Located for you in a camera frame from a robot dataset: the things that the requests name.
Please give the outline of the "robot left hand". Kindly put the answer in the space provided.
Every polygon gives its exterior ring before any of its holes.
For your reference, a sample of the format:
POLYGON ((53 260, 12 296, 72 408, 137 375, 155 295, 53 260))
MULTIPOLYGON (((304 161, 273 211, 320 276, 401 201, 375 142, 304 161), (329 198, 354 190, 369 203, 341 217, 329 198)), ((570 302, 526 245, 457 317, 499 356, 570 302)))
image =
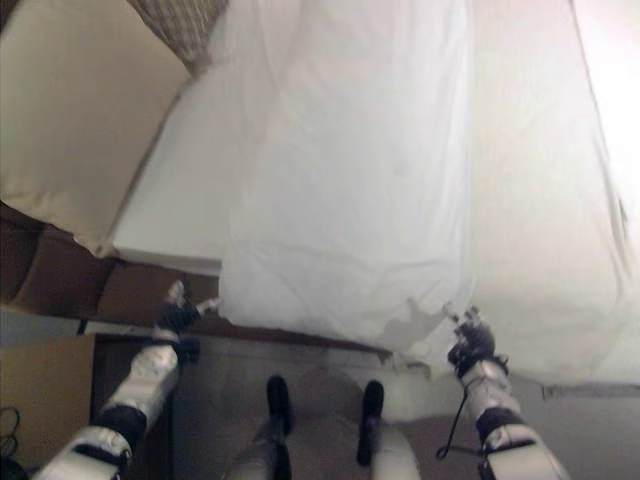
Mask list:
POLYGON ((216 313, 220 303, 220 298, 209 298, 194 304, 186 296, 184 283, 174 282, 166 294, 152 338, 177 343, 185 329, 201 317, 216 313))

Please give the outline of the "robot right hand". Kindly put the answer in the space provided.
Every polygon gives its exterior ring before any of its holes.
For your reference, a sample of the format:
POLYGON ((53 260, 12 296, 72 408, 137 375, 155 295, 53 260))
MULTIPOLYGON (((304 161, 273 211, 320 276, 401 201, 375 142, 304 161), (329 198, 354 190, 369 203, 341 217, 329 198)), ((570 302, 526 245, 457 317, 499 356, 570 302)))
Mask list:
POLYGON ((463 376, 477 362, 494 356, 495 338, 476 306, 469 307, 463 314, 450 309, 444 313, 454 324, 456 343, 447 359, 458 376, 463 376))

